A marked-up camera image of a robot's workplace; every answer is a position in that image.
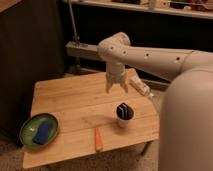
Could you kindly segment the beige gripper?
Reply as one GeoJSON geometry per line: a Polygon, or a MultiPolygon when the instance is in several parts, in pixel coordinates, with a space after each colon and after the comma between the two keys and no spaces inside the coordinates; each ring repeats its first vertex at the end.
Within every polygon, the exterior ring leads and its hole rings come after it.
{"type": "Polygon", "coordinates": [[[126,71],[125,70],[108,70],[106,72],[106,93],[110,92],[113,84],[120,84],[125,93],[128,93],[128,85],[126,84],[126,71]]]}

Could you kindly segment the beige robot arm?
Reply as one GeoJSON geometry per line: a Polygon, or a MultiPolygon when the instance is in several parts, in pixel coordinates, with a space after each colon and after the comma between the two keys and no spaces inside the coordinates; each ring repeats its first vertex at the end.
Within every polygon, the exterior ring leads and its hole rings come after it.
{"type": "Polygon", "coordinates": [[[133,47],[123,32],[98,44],[106,87],[127,65],[170,82],[160,112],[158,171],[213,171],[213,53],[133,47]]]}

